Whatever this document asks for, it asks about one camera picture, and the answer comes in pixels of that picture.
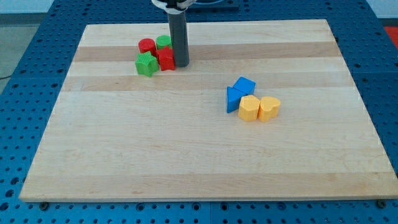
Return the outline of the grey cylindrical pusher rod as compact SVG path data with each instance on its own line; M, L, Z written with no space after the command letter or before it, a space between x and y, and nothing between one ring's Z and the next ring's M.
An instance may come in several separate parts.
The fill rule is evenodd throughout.
M188 33L185 11L180 14L169 14L169 31L177 67L189 64Z

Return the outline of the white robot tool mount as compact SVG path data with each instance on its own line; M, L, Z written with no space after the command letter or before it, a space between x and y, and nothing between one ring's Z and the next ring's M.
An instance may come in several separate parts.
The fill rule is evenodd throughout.
M167 14L181 14L185 12L197 0L152 0L152 4Z

